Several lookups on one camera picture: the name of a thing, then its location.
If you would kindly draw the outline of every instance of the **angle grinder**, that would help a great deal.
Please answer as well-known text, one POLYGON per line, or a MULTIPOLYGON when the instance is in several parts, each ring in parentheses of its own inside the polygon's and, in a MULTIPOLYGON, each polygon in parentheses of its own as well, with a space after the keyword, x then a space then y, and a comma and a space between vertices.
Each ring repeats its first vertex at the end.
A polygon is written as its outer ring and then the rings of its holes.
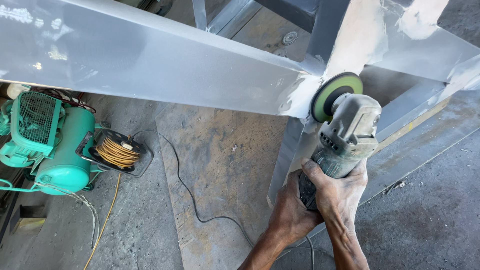
MULTIPOLYGON (((354 73, 341 73, 324 83, 311 103, 311 115, 323 122, 312 160, 333 178, 343 178, 378 146, 375 138, 382 107, 363 95, 363 83, 354 73)), ((304 173, 299 180, 300 200, 317 209, 315 185, 304 173)))

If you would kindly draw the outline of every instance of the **hand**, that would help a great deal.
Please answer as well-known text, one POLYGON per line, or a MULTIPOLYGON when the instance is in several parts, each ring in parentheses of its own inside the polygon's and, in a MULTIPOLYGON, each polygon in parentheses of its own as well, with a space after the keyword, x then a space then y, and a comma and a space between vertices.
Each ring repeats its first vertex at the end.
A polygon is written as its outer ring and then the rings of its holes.
POLYGON ((317 208, 325 222, 327 219, 340 218, 347 227, 354 228, 357 206, 368 182, 366 160, 360 160, 348 176, 341 179, 325 175, 311 159, 302 158, 301 164, 317 189, 317 208))
POLYGON ((301 170, 288 175, 287 184, 276 196, 275 206, 268 222, 266 234, 288 246, 305 237, 324 220, 319 212, 307 210, 300 200, 299 179, 301 170))

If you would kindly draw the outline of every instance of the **compressor tank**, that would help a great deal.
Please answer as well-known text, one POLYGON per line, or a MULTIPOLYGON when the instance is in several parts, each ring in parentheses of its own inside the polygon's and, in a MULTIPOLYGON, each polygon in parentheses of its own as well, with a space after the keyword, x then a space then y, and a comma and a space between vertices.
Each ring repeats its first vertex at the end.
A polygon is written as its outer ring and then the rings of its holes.
MULTIPOLYGON (((60 129, 61 141, 57 145, 53 159, 43 159, 38 168, 35 180, 52 184, 60 189, 72 192, 80 191, 87 186, 90 179, 90 162, 75 154, 78 143, 87 131, 94 131, 95 117, 88 110, 79 107, 65 108, 65 122, 60 129)), ((88 148, 93 139, 86 144, 83 154, 91 157, 88 148)), ((63 195, 55 189, 39 186, 41 191, 51 195, 63 195)))

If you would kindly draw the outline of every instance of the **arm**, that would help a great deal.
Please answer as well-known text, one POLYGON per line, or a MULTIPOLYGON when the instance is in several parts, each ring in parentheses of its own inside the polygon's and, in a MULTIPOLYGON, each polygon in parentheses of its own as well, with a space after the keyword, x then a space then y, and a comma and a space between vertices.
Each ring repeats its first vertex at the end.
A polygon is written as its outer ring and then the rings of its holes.
POLYGON ((355 214, 367 185, 366 160, 361 160, 346 178, 324 174, 316 162, 303 158, 302 168, 315 184, 317 207, 332 241, 335 265, 343 269, 369 269, 355 233, 355 214))
POLYGON ((318 212, 307 210, 299 199, 300 174, 301 170, 297 170, 288 175, 287 184, 277 194, 265 232, 260 235, 239 270, 270 269, 284 248, 305 237, 323 222, 318 212))

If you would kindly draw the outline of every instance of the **black power cord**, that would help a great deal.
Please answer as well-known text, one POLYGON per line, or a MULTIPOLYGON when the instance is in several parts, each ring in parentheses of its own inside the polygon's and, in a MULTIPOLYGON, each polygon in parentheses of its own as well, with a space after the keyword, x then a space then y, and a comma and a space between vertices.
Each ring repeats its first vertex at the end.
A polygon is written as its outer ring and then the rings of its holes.
MULTIPOLYGON (((197 217, 198 221, 200 221, 201 223, 207 223, 209 221, 212 221, 214 219, 227 219, 227 220, 231 220, 233 221, 241 230, 243 236, 245 237, 245 239, 247 240, 248 244, 253 247, 253 243, 250 241, 250 239, 248 238, 247 236, 247 233, 245 232, 245 230, 243 229, 243 227, 240 225, 240 223, 238 223, 236 220, 234 220, 233 218, 231 217, 226 217, 226 216, 218 216, 218 217, 213 217, 211 219, 207 219, 205 221, 201 220, 200 217, 198 216, 198 210, 197 210, 197 204, 195 203, 195 198, 193 197, 193 194, 192 192, 190 191, 190 189, 187 187, 187 185, 183 182, 182 178, 180 177, 180 160, 179 160, 179 157, 178 157, 178 154, 177 154, 177 150, 175 149, 175 147, 173 146, 173 144, 167 139, 165 138, 165 136, 163 136, 160 132, 158 131, 155 131, 153 129, 144 129, 144 130, 141 130, 141 131, 138 131, 136 132, 135 134, 133 134, 129 141, 133 141, 133 138, 139 134, 140 132, 144 132, 144 131, 151 131, 151 132, 155 132, 157 133, 159 136, 161 136, 164 140, 166 140, 166 142, 168 142, 168 144, 170 144, 170 146, 172 147, 173 149, 173 152, 175 153, 175 158, 177 159, 177 177, 178 179, 180 180, 180 182, 182 183, 182 185, 187 189, 188 193, 190 194, 190 197, 192 198, 192 202, 193 202, 193 209, 195 210, 195 216, 197 217)), ((314 270, 314 250, 317 250, 317 251, 321 251, 321 250, 318 250, 318 249, 315 249, 313 248, 313 243, 312 241, 310 240, 310 238, 308 236, 306 236, 307 238, 307 241, 308 243, 310 244, 310 252, 312 254, 312 270, 314 270)), ((284 251, 290 251, 294 248, 305 248, 305 247, 302 247, 302 246, 296 246, 296 247, 289 247, 289 248, 286 248, 284 249, 284 251)))

